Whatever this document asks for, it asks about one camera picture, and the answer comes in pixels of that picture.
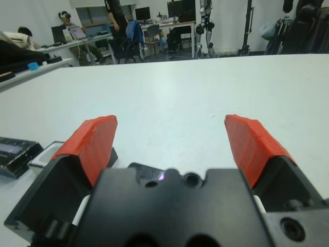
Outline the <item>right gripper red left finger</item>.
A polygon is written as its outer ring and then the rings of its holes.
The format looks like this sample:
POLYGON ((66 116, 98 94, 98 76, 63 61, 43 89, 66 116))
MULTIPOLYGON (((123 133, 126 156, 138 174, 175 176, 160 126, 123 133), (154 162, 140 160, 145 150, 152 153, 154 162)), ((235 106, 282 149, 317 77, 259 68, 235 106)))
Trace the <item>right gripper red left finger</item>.
POLYGON ((115 115, 86 120, 52 156, 4 222, 23 239, 68 239, 82 200, 117 159, 115 115))

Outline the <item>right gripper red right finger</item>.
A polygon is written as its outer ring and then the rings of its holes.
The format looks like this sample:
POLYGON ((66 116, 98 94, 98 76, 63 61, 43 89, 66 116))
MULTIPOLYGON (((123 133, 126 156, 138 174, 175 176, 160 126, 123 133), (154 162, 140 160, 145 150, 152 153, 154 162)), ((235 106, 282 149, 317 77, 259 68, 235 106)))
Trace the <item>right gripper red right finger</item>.
POLYGON ((268 212, 323 208, 323 198, 288 151, 255 119, 226 115, 233 159, 268 212))

